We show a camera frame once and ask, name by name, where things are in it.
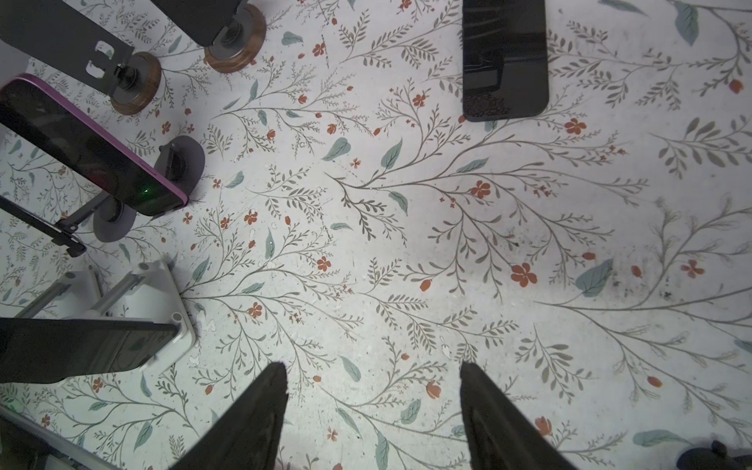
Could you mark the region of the purple-edged phone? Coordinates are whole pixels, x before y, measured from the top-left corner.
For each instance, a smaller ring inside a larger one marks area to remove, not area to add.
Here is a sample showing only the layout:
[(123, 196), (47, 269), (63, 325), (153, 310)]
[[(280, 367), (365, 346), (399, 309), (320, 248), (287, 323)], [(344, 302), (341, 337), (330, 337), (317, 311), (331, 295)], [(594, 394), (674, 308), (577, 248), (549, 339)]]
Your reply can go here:
[(19, 74), (1, 87), (1, 123), (141, 215), (188, 203), (183, 190), (36, 76)]

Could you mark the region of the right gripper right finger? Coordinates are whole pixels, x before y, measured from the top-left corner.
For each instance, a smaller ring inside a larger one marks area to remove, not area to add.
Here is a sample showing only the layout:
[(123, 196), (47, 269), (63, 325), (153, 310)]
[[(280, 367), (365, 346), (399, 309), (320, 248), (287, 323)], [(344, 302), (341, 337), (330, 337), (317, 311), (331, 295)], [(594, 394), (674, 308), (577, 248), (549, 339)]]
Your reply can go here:
[(463, 427), (473, 469), (574, 467), (548, 444), (478, 364), (464, 362), (460, 379)]

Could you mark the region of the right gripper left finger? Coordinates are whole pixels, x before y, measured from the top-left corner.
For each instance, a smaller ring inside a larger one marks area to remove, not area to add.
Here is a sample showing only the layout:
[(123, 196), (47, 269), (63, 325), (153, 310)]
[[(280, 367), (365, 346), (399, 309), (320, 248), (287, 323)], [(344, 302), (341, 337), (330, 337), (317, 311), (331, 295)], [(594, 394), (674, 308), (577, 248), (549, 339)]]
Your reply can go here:
[(273, 469), (288, 403), (287, 370), (272, 362), (174, 469)]

